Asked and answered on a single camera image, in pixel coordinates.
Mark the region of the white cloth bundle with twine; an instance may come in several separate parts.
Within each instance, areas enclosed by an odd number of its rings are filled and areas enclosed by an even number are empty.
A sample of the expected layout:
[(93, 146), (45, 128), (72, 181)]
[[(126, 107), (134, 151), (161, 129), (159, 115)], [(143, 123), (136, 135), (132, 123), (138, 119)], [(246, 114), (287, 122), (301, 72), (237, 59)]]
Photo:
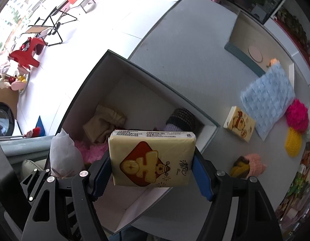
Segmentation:
[(50, 167), (52, 176), (59, 179), (75, 176), (84, 170), (81, 152), (63, 129), (52, 138)]

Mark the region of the beige sock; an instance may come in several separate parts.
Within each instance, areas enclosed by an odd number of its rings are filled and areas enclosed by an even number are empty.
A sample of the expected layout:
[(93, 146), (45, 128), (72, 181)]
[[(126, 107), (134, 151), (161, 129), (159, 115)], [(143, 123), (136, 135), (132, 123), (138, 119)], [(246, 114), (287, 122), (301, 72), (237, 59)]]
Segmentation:
[(92, 143), (104, 143), (113, 130), (123, 127), (125, 122), (124, 114), (99, 104), (94, 116), (83, 125), (83, 130)]

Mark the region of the yellow tissue pack red diamond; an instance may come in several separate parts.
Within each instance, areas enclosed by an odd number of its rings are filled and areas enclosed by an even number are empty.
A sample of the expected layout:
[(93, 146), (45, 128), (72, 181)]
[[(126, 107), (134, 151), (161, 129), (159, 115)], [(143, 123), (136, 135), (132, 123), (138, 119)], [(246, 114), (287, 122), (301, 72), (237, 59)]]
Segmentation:
[(108, 145), (114, 185), (188, 185), (196, 147), (194, 133), (115, 130)]

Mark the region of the striped purple knitted hat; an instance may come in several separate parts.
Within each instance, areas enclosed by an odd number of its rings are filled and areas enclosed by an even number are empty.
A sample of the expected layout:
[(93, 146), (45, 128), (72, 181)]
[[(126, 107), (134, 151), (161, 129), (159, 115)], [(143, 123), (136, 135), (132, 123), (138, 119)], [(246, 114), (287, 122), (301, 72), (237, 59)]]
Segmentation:
[(177, 108), (167, 119), (164, 131), (168, 132), (193, 132), (196, 133), (202, 123), (198, 118), (185, 108)]

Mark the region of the cluttered snack pile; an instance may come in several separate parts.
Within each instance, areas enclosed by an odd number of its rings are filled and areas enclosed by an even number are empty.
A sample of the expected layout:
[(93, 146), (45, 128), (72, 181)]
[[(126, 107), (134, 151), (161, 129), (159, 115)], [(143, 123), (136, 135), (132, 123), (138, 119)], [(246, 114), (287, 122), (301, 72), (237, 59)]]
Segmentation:
[(310, 214), (310, 141), (302, 155), (298, 172), (284, 199), (277, 207), (276, 217), (282, 234), (294, 231)]

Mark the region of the pink knitted pouch yellow filling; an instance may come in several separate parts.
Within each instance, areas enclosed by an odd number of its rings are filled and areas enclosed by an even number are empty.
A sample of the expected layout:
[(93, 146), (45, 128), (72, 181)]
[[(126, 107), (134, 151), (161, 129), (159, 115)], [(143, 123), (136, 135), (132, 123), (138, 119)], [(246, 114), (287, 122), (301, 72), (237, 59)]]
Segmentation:
[(230, 176), (237, 179), (248, 179), (251, 176), (258, 177), (266, 170), (260, 155), (253, 153), (240, 156), (233, 164)]

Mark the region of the light pink fluffy pompom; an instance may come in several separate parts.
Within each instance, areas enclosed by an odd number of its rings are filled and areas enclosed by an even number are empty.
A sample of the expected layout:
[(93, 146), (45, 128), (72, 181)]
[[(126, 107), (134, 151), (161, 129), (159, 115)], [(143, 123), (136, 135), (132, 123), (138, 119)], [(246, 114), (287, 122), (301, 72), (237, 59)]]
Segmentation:
[(75, 140), (75, 147), (82, 154), (84, 164), (100, 160), (108, 150), (108, 143), (87, 145), (84, 141)]

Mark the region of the yellow mesh knitted item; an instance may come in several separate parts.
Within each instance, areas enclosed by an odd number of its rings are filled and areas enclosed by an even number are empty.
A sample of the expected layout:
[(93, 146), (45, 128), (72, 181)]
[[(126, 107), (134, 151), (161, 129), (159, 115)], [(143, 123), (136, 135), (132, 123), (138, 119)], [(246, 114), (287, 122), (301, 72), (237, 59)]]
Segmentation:
[(296, 157), (299, 155), (302, 146), (302, 134), (294, 128), (288, 129), (288, 134), (285, 142), (285, 149), (290, 157)]

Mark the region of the yellow tissue pack bear print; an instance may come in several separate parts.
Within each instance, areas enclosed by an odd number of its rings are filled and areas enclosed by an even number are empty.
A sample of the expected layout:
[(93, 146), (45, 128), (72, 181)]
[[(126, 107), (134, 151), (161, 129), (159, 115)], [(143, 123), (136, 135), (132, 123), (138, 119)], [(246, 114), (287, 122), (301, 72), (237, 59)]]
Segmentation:
[(252, 137), (256, 121), (238, 106), (232, 106), (224, 122), (223, 128), (231, 131), (247, 143)]

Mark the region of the magenta fluffy pompom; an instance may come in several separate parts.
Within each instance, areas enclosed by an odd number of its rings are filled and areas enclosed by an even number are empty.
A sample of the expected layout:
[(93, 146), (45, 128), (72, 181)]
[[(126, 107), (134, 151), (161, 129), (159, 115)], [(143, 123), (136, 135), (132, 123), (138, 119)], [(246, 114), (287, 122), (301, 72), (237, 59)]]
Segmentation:
[(305, 133), (309, 124), (307, 107), (297, 98), (294, 99), (286, 110), (286, 120), (289, 127), (299, 133)]

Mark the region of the light blue dotted blanket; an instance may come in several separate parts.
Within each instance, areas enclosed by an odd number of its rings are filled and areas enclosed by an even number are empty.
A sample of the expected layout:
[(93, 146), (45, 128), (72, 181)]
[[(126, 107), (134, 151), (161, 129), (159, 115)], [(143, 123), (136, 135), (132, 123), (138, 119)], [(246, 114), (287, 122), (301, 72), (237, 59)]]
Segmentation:
[(284, 115), (295, 98), (294, 88), (280, 63), (251, 83), (240, 99), (247, 114), (256, 121), (255, 129), (262, 140)]

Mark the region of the dark green storage box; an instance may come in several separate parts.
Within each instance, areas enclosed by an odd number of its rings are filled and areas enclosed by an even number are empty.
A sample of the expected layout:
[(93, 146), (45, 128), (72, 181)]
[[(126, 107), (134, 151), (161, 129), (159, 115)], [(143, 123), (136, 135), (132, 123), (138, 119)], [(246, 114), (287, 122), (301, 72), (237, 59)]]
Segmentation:
[[(83, 126), (93, 117), (98, 104), (123, 113), (127, 130), (161, 129), (175, 109), (185, 108), (196, 117), (196, 146), (200, 152), (207, 149), (219, 129), (215, 120), (183, 95), (112, 51), (107, 51), (87, 76), (59, 129), (72, 139), (82, 139)], [(185, 187), (169, 188), (167, 183), (165, 176), (157, 188), (115, 186), (109, 181), (104, 194), (94, 203), (101, 225), (117, 233), (147, 211), (157, 212), (159, 220), (148, 230), (159, 229), (166, 237), (173, 228), (174, 214), (185, 212), (186, 197), (200, 195), (194, 179)]]

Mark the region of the red plastic stool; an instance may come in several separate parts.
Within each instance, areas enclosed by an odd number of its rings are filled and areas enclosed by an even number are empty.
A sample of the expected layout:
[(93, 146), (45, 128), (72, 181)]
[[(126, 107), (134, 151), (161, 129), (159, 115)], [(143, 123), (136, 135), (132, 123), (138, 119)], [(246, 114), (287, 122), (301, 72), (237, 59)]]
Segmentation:
[(40, 62), (33, 58), (33, 53), (39, 55), (47, 44), (42, 38), (29, 37), (19, 50), (12, 51), (8, 55), (9, 60), (14, 60), (22, 67), (30, 69), (30, 66), (38, 67)]

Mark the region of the round wooden coaster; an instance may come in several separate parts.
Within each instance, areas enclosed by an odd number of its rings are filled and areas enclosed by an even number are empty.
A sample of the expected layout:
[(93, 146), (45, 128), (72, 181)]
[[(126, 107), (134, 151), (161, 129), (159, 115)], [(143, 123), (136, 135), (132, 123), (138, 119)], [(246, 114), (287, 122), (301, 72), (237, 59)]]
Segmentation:
[(262, 53), (260, 52), (258, 47), (250, 45), (248, 47), (248, 53), (250, 57), (257, 63), (261, 63), (263, 61)]

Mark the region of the shallow teal box lid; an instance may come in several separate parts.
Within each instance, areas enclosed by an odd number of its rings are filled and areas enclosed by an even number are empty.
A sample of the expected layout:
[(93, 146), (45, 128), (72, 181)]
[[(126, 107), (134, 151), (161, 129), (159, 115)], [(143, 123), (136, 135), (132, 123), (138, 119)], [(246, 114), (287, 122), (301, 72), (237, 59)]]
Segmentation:
[[(259, 48), (263, 56), (261, 63), (250, 57), (250, 45)], [(263, 76), (269, 70), (270, 63), (276, 59), (285, 70), (292, 86), (295, 85), (295, 64), (287, 50), (264, 26), (242, 11), (237, 15), (225, 50), (242, 61), (258, 77)]]

